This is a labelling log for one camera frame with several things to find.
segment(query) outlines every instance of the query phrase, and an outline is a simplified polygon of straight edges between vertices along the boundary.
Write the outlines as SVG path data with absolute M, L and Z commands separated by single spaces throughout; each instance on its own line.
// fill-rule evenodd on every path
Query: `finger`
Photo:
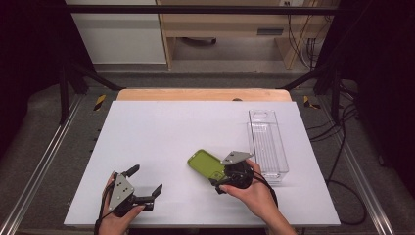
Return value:
M 132 208 L 123 218 L 122 218 L 122 222 L 125 226 L 128 226 L 131 221 L 137 217 L 137 215 L 143 211 L 143 209 L 145 208 L 145 206 L 137 206 Z

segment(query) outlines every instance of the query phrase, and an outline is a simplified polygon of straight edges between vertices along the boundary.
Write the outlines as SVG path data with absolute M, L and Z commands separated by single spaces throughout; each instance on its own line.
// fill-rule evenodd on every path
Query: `white tabletop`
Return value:
M 199 149 L 220 159 L 248 152 L 249 110 L 273 110 L 290 172 L 274 187 L 282 214 L 294 226 L 339 225 L 339 218 L 294 102 L 114 101 L 70 206 L 65 225 L 93 227 L 113 171 L 141 168 L 128 181 L 136 196 L 163 188 L 153 211 L 132 227 L 259 227 L 239 200 L 218 195 L 187 166 Z

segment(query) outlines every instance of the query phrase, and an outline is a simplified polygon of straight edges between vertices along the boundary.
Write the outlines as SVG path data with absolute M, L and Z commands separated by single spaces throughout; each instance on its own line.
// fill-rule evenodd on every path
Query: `white cabinet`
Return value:
M 155 5 L 152 0 L 67 0 L 67 4 Z M 94 64 L 165 64 L 157 14 L 72 14 Z

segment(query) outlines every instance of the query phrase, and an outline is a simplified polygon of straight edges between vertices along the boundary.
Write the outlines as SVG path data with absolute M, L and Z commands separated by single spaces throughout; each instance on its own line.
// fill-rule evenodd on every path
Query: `transparent box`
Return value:
M 248 135 L 254 161 L 269 184 L 278 184 L 289 168 L 275 112 L 250 110 L 249 116 Z

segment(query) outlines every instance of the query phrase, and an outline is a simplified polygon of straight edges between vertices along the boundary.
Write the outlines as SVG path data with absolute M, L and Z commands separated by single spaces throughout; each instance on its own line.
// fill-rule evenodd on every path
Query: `human hand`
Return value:
M 254 174 L 260 174 L 260 166 L 250 160 L 248 165 L 253 169 Z M 295 235 L 287 219 L 280 213 L 272 198 L 269 188 L 262 182 L 254 179 L 250 187 L 240 189 L 231 185 L 220 185 L 222 191 L 240 199 L 250 211 L 260 217 L 270 228 L 274 235 Z
M 254 172 L 261 173 L 259 164 L 251 160 L 247 160 L 247 164 Z M 240 189 L 231 185 L 220 185 L 219 187 L 227 194 L 240 199 L 258 217 L 263 218 L 268 213 L 278 210 L 269 188 L 256 179 L 246 189 Z
M 114 181 L 112 174 L 107 182 L 107 186 Z M 144 209 L 144 206 L 132 208 L 125 216 L 117 217 L 115 214 L 109 214 L 110 195 L 107 195 L 103 209 L 103 220 L 101 222 L 99 235 L 122 235 L 128 228 L 130 222 Z

